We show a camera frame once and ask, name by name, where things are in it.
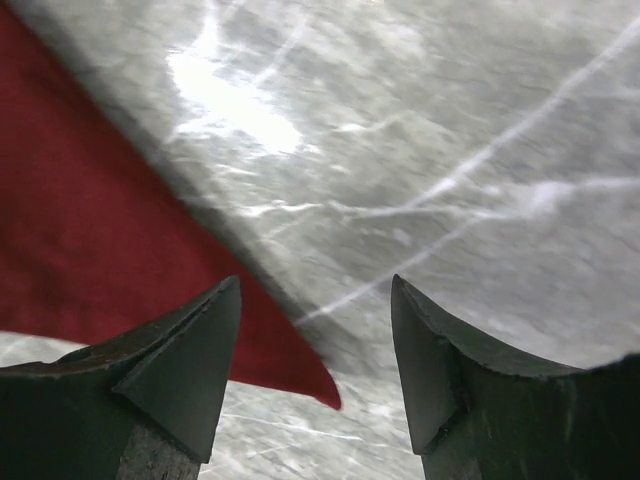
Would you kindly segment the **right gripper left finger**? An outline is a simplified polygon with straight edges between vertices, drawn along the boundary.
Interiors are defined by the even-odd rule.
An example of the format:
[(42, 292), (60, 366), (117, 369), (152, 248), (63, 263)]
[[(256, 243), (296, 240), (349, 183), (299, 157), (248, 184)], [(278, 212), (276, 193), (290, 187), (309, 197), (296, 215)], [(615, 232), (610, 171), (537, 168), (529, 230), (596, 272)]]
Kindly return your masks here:
[(52, 363), (1, 371), (5, 479), (194, 479), (212, 454), (241, 322), (229, 277)]

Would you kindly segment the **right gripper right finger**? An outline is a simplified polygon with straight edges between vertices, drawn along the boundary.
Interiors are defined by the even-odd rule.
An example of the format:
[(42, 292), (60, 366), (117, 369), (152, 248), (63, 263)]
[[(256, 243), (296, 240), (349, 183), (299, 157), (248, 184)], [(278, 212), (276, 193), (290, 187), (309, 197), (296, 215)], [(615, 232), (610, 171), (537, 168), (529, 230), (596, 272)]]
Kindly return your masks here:
[(411, 445), (429, 479), (635, 479), (639, 358), (578, 369), (391, 289)]

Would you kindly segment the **dark red t-shirt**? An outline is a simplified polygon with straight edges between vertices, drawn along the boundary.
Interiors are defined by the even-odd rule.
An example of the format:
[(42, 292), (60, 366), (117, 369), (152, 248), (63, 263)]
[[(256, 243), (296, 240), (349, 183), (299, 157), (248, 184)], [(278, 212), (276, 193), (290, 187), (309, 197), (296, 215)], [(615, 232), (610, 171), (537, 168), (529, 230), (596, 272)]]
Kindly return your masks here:
[(339, 408), (332, 376), (284, 311), (3, 7), (2, 329), (96, 344), (233, 275), (232, 379)]

